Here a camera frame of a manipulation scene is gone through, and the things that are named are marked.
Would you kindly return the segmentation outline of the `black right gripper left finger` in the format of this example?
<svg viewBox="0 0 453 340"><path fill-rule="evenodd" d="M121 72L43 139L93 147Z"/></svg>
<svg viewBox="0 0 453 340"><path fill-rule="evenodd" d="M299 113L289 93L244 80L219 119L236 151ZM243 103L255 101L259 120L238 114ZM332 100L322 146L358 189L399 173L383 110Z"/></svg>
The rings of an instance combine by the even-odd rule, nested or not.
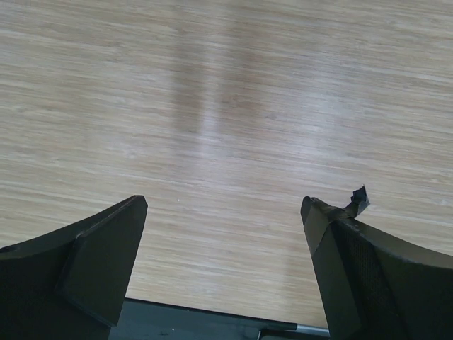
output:
<svg viewBox="0 0 453 340"><path fill-rule="evenodd" d="M2 339L107 339L147 216L133 195L91 217L1 248Z"/></svg>

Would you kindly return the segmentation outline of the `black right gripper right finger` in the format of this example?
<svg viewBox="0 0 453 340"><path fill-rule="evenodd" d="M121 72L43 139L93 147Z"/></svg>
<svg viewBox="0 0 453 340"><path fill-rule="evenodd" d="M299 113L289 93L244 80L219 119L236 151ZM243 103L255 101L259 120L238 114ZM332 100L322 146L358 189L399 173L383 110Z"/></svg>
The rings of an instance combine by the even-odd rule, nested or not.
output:
<svg viewBox="0 0 453 340"><path fill-rule="evenodd" d="M451 339L452 257L358 220L364 188L300 214L332 339Z"/></svg>

